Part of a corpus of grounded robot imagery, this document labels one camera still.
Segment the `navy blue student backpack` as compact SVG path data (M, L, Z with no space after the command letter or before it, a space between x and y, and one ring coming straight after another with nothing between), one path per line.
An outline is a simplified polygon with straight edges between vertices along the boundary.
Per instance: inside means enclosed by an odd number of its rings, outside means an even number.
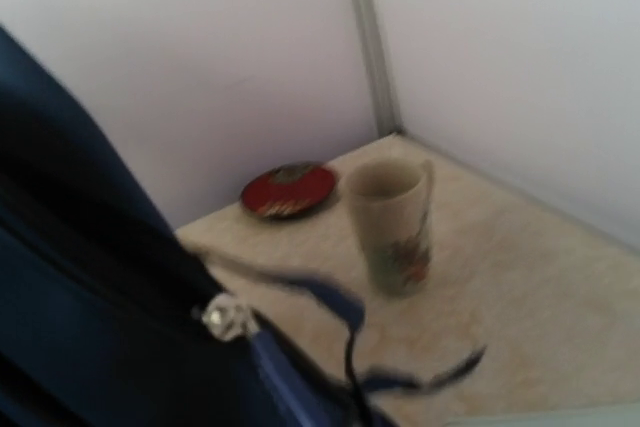
M361 302L332 283L241 267L309 294L348 332L329 378L186 250L84 108L1 36L1 422L5 426L387 426L384 391L429 380L354 369Z

